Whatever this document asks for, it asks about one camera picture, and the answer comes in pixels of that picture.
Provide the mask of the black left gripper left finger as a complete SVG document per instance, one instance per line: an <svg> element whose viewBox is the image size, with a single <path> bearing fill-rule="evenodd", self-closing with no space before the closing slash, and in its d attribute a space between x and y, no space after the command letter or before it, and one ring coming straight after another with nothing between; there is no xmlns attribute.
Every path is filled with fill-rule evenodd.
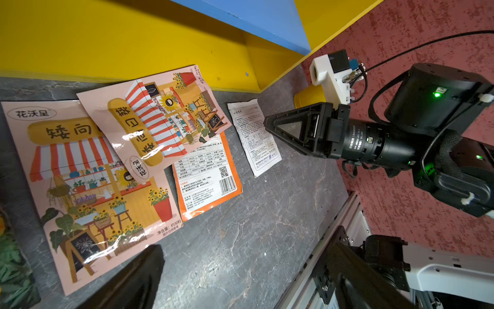
<svg viewBox="0 0 494 309"><path fill-rule="evenodd" d="M150 245L79 308L152 308L165 260L160 245Z"/></svg>

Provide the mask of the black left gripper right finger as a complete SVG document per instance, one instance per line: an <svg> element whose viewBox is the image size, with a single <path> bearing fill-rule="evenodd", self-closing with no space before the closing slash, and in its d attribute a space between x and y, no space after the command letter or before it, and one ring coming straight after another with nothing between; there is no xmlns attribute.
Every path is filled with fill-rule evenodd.
<svg viewBox="0 0 494 309"><path fill-rule="evenodd" d="M329 246L328 270L339 308L416 307L341 243Z"/></svg>

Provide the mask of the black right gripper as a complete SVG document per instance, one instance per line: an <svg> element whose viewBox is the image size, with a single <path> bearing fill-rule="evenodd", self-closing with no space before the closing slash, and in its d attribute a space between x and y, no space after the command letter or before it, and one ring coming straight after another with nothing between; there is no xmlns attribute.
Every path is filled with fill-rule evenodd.
<svg viewBox="0 0 494 309"><path fill-rule="evenodd" d="M320 102L265 118L267 132L298 153L318 158L341 158L350 105Z"/></svg>

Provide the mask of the white seed bag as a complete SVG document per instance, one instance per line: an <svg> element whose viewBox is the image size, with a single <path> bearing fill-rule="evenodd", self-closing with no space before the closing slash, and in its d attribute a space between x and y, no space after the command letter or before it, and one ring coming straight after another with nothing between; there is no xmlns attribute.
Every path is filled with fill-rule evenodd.
<svg viewBox="0 0 494 309"><path fill-rule="evenodd" d="M257 99L227 104L233 124L255 177L282 160L272 134L264 126L264 114Z"/></svg>

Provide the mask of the marigold seed bag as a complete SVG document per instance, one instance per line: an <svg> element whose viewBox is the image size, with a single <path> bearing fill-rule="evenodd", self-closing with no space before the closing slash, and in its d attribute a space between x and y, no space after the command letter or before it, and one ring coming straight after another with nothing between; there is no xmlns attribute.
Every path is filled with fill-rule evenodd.
<svg viewBox="0 0 494 309"><path fill-rule="evenodd" d="M32 308L41 301L32 269L1 213L1 308Z"/></svg>

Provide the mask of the orange bordered seed bag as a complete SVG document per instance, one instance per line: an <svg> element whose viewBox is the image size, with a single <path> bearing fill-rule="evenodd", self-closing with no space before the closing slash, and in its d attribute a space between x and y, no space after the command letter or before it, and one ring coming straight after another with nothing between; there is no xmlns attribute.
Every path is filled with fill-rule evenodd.
<svg viewBox="0 0 494 309"><path fill-rule="evenodd" d="M172 169L183 221L189 221L243 193L224 133L185 155L174 163Z"/></svg>

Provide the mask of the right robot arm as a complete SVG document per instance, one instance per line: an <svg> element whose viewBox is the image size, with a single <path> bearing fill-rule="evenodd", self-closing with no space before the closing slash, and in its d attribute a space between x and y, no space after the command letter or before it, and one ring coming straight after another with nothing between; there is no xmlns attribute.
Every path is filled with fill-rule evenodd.
<svg viewBox="0 0 494 309"><path fill-rule="evenodd" d="M417 63L387 88L397 92L380 118L351 118L351 91L367 78L352 70L345 51L315 58L314 85L323 102L267 117L267 132L310 157L341 160L366 170L382 168L392 178L412 171L416 188L479 218L493 213L493 147L463 133L493 104L493 84L482 75L432 63ZM439 251L399 237L370 235L353 246L338 226L316 252L281 303L304 296L311 308L441 308L438 294L493 302L493 260Z"/></svg>

